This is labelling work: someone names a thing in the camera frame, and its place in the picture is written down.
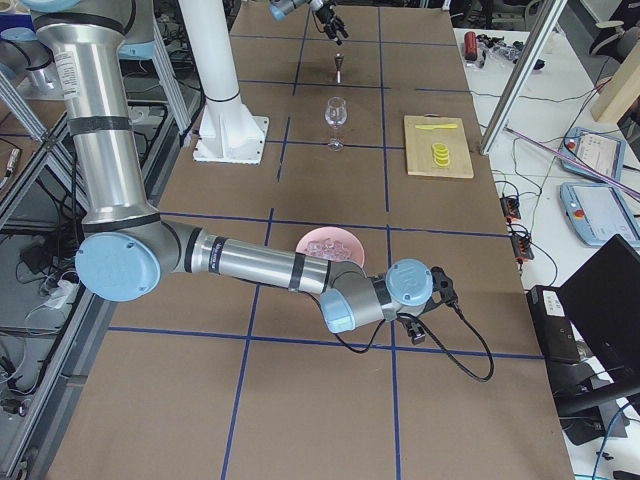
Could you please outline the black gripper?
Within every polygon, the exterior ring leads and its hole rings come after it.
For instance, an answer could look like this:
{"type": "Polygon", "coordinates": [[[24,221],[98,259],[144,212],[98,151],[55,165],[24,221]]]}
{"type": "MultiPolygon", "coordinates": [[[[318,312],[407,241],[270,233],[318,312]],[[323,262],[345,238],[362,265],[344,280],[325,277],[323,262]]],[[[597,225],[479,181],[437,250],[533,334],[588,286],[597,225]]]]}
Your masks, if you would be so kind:
{"type": "Polygon", "coordinates": [[[325,35],[336,44],[340,44],[339,36],[344,39],[349,37],[344,22],[339,19],[335,11],[336,1],[313,1],[312,11],[317,20],[324,27],[325,35]]]}
{"type": "Polygon", "coordinates": [[[425,341],[426,332],[419,319],[404,318],[402,323],[413,345],[419,345],[425,341]]]}

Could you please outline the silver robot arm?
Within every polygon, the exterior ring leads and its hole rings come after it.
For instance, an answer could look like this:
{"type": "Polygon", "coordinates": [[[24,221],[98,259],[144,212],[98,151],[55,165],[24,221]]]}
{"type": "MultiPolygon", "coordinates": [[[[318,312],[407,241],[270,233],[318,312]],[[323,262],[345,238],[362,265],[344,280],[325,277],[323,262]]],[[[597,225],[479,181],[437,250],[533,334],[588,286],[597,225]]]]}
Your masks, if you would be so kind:
{"type": "Polygon", "coordinates": [[[31,1],[37,38],[61,81],[67,124],[89,209],[76,256],[81,282],[116,302],[153,291],[174,272],[234,277],[316,294],[328,330],[340,334],[376,321],[399,321],[413,342],[434,307],[431,268],[414,259],[369,277],[351,262],[273,250],[165,221],[148,202],[118,53],[132,33],[149,32],[148,1],[31,1]]]}
{"type": "Polygon", "coordinates": [[[331,0],[271,0],[269,10],[280,21],[298,8],[307,5],[314,16],[317,30],[329,40],[341,45],[349,38],[344,21],[337,15],[336,1],[331,0]]]}

